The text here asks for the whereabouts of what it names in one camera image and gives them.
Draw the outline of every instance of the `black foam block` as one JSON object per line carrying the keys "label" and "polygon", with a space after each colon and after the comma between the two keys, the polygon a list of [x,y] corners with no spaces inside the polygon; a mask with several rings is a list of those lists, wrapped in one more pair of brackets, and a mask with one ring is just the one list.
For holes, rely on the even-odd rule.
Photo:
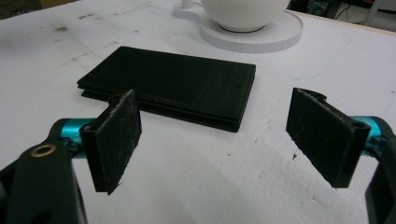
{"label": "black foam block", "polygon": [[326,103],[326,96],[294,88],[286,131],[333,188],[347,188],[370,132]]}
{"label": "black foam block", "polygon": [[93,123],[81,128],[96,191],[110,194],[119,185],[141,132],[134,91],[113,98]]}

